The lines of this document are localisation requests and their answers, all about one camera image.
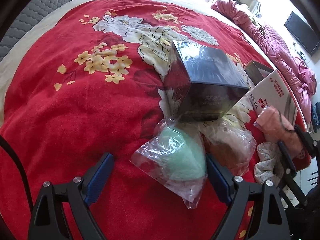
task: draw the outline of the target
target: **blue gripper pad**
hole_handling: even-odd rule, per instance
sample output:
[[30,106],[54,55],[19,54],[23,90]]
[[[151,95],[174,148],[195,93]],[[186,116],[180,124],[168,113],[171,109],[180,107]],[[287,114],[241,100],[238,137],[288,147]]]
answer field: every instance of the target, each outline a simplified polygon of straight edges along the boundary
[[87,205],[91,205],[98,200],[113,169],[113,164],[113,155],[105,153],[99,162],[84,175],[82,192],[85,195],[84,201]]
[[220,202],[225,203],[227,206],[232,202],[230,187],[223,175],[212,161],[211,157],[206,154],[207,158],[207,171],[208,179],[215,190]]

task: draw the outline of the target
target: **mint green object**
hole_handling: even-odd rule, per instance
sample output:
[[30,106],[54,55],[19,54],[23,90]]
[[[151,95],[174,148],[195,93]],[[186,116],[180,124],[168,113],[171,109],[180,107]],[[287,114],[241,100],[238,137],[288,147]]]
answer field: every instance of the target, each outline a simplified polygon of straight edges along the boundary
[[200,145],[173,126],[165,127],[160,133],[157,140],[160,155],[155,161],[171,180],[193,180],[206,175],[204,148],[199,135],[196,137]]

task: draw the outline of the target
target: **gray patterned fabric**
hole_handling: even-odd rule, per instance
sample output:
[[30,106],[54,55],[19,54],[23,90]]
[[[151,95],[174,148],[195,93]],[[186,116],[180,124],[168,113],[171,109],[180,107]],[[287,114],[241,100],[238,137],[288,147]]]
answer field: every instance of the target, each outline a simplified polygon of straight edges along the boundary
[[0,61],[33,26],[71,0],[32,0],[14,20],[0,42]]

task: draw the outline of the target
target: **silver bolt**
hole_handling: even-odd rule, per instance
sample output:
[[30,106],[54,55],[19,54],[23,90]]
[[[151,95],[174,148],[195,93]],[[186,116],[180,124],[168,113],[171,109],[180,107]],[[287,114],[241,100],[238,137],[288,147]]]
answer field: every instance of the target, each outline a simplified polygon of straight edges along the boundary
[[243,178],[241,176],[235,176],[235,181],[241,182],[241,181],[243,181]]
[[81,177],[74,177],[73,178],[73,182],[74,183],[78,183],[78,182],[80,182],[82,179],[81,179]]
[[50,185],[50,182],[49,182],[49,181],[45,181],[45,182],[42,184],[42,186],[44,186],[44,187],[49,187],[49,185]]
[[273,186],[273,182],[271,180],[267,180],[266,181],[266,185],[269,186],[269,187],[272,187]]

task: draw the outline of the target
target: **wall-mounted television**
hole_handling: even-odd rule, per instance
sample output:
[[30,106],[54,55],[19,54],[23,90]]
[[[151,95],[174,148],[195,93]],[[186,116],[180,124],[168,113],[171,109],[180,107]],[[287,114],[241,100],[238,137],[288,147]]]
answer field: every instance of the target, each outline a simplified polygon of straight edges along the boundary
[[294,12],[290,14],[284,26],[311,56],[318,50],[320,40],[316,33]]

